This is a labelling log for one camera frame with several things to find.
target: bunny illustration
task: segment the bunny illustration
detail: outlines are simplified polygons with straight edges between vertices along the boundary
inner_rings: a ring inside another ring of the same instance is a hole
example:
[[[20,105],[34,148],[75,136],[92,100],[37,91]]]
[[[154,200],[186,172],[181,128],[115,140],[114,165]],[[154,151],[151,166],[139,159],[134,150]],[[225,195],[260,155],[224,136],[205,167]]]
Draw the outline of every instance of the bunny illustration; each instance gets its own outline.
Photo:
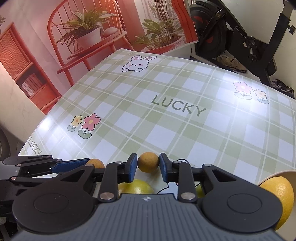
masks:
[[[122,72],[127,72],[129,70],[134,72],[140,72],[143,69],[148,67],[149,60],[155,59],[157,56],[149,56],[143,59],[142,56],[137,55],[131,58],[131,61],[128,62],[125,66],[122,67]]]

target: wooden bookshelf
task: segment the wooden bookshelf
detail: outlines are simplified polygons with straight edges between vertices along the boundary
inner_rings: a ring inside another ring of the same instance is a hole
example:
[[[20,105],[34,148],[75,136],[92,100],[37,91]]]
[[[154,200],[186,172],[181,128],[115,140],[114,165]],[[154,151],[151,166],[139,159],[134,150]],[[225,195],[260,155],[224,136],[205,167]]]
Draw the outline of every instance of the wooden bookshelf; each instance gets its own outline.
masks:
[[[14,23],[0,36],[0,62],[20,89],[44,114],[61,98],[27,48]]]

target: black bag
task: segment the black bag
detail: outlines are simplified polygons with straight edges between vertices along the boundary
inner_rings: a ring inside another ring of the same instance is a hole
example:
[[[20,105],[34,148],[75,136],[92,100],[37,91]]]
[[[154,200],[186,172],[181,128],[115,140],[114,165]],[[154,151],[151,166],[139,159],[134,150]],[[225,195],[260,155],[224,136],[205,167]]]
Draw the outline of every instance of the black bag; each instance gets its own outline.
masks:
[[[291,87],[286,86],[282,81],[274,80],[271,84],[272,87],[277,91],[282,92],[283,94],[295,99],[294,90]]]

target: book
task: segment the book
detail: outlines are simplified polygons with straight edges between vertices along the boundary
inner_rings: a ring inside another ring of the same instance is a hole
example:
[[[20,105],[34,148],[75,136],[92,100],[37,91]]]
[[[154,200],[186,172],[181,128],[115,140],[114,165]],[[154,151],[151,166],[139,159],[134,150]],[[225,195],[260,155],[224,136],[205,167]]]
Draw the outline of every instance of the book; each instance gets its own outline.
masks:
[[[24,82],[22,86],[28,91],[28,93],[30,93],[30,96],[34,94],[34,92],[31,90],[26,82]]]
[[[37,91],[38,88],[33,84],[30,78],[26,78],[25,82],[33,92]]]
[[[34,76],[33,74],[31,74],[29,76],[29,78],[34,82],[34,84],[37,86],[37,88],[39,89],[42,86],[41,81],[36,77],[36,75]]]
[[[36,76],[35,73],[33,73],[33,74],[30,75],[30,76],[33,78],[34,82],[37,84],[37,86],[38,86],[39,88],[43,85],[42,82],[37,78],[37,76]]]
[[[37,86],[37,84],[35,83],[35,81],[33,80],[33,78],[30,75],[28,76],[28,79],[30,80],[30,82],[32,83],[32,85],[34,85],[34,87],[36,89],[39,89],[39,87]]]
[[[29,92],[21,85],[20,89],[26,94],[26,96],[30,97],[31,95],[29,94]]]

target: yellow flower illustration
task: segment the yellow flower illustration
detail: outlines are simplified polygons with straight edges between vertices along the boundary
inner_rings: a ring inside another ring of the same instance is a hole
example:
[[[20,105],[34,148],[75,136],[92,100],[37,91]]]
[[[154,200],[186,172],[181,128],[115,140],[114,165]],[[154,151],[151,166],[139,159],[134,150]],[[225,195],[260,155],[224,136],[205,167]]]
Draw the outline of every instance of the yellow flower illustration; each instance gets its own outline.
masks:
[[[75,116],[73,118],[73,121],[71,122],[71,125],[74,126],[75,128],[82,123],[82,115],[80,116]]]
[[[263,99],[267,99],[267,97],[266,97],[266,93],[265,93],[264,91],[261,91],[261,90],[259,90],[259,89],[256,89],[256,90],[254,91],[254,93],[257,95],[257,98],[259,98],[259,99],[261,99],[261,98],[263,98]]]

